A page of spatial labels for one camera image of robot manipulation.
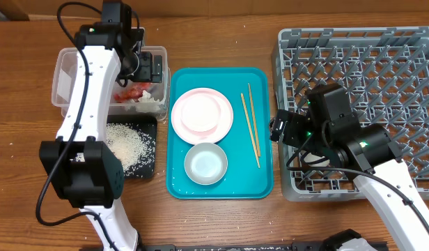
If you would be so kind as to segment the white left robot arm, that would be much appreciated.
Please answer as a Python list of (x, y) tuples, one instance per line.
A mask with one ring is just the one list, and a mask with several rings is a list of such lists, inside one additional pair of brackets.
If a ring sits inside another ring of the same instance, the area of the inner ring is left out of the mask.
[(72, 95), (55, 140), (43, 141), (39, 156), (45, 187), (90, 220), (105, 250), (142, 250), (121, 201), (125, 177), (106, 143), (107, 117), (115, 85), (167, 89), (170, 71), (164, 52), (143, 50), (145, 30), (129, 5), (105, 1), (98, 13), (100, 21), (69, 37), (77, 60)]

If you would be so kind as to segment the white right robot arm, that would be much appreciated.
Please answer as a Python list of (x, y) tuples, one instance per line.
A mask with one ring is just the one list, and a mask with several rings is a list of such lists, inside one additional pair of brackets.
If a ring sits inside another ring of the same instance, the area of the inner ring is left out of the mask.
[(377, 211), (400, 250), (429, 250), (429, 208), (417, 191), (398, 144), (380, 124), (362, 127), (339, 84), (305, 93), (308, 113), (285, 109), (270, 121), (270, 139), (294, 147), (286, 162), (311, 153), (301, 171), (343, 172)]

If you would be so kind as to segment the grey small bowl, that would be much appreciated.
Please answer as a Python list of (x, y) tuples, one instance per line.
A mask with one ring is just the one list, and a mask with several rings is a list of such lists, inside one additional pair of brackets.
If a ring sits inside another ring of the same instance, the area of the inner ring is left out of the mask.
[(228, 158), (224, 150), (213, 143), (200, 143), (190, 148), (184, 161), (185, 173), (199, 185), (213, 185), (227, 172)]

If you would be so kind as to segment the white cup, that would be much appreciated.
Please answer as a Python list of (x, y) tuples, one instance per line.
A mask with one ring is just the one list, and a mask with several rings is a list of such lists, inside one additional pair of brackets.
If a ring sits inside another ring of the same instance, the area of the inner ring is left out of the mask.
[(329, 159), (324, 156), (306, 153), (306, 155), (302, 158), (302, 164), (310, 167), (327, 167), (329, 166)]

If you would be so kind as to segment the red snack wrapper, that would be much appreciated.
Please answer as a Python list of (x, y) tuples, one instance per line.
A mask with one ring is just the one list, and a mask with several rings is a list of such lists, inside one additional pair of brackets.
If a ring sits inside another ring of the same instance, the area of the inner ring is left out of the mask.
[(114, 94), (114, 100), (118, 103), (127, 102), (129, 100), (138, 101), (143, 96), (144, 91), (148, 91), (152, 87), (150, 82), (136, 82), (130, 88), (121, 93)]

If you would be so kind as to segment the white tissue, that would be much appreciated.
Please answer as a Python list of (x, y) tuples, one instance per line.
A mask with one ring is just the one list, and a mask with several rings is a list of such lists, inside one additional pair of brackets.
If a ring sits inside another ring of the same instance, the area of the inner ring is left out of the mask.
[(140, 98), (132, 98), (128, 100), (126, 111), (139, 113), (154, 113), (164, 109), (164, 101), (156, 100), (152, 94), (147, 91), (142, 91)]

